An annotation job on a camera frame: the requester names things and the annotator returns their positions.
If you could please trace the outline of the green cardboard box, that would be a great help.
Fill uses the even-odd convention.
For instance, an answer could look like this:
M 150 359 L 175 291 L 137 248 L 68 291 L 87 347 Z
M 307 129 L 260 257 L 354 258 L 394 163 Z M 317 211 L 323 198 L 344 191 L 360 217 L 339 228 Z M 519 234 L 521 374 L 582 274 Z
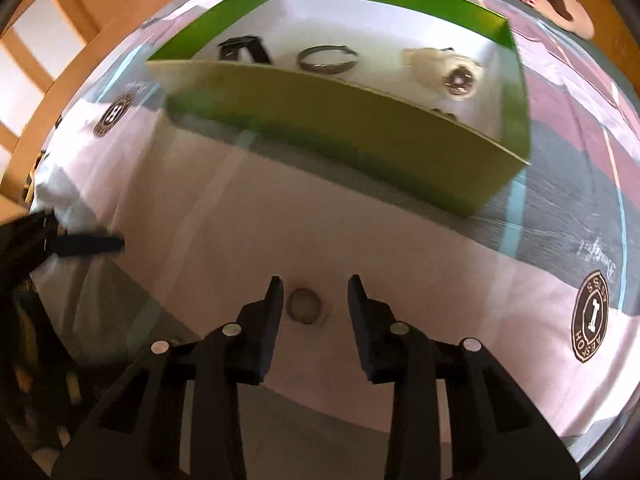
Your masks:
M 272 63 L 219 61 L 262 38 Z M 471 99 L 419 84 L 404 49 L 485 66 Z M 468 0 L 222 0 L 149 58 L 174 110 L 250 129 L 468 216 L 529 163 L 523 69 L 505 18 Z

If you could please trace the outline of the wooden bed frame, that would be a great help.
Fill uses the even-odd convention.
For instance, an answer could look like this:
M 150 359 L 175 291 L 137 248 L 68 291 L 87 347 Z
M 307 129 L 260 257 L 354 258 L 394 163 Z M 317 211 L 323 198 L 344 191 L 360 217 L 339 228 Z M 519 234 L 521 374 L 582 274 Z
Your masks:
M 3 0 L 1 217 L 22 214 L 47 137 L 130 32 L 177 0 Z

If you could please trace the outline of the patterned bed sheet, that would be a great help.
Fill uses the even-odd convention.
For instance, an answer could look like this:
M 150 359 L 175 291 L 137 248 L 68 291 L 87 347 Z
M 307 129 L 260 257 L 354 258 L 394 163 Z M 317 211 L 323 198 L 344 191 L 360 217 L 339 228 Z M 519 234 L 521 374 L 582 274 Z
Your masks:
M 171 108 L 148 58 L 222 0 L 134 32 L 75 96 L 36 174 L 35 206 L 111 228 L 118 257 L 52 261 L 35 284 L 70 353 L 129 358 L 190 340 L 271 275 L 320 301 L 285 323 L 270 402 L 355 437 L 390 426 L 367 384 L 347 281 L 428 336 L 479 339 L 590 470 L 639 404 L 639 100 L 579 42 L 504 0 L 526 85 L 530 159 L 468 216 L 296 145 Z

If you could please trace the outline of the white wrist watch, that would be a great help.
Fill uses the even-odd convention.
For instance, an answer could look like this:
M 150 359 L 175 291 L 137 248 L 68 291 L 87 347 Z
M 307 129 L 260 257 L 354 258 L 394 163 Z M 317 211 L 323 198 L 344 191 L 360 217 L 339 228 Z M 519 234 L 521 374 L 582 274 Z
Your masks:
M 404 49 L 401 58 L 419 84 L 454 101 L 475 96 L 484 78 L 483 64 L 452 49 Z

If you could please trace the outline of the black wrist watch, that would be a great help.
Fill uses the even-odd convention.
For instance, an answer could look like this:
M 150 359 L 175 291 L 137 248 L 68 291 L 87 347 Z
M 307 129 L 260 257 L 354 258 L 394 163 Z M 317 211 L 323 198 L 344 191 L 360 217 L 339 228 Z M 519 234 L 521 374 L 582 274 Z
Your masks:
M 218 44 L 218 60 L 238 62 L 243 50 L 248 53 L 254 63 L 272 63 L 267 50 L 262 44 L 262 38 L 252 35 L 229 38 Z

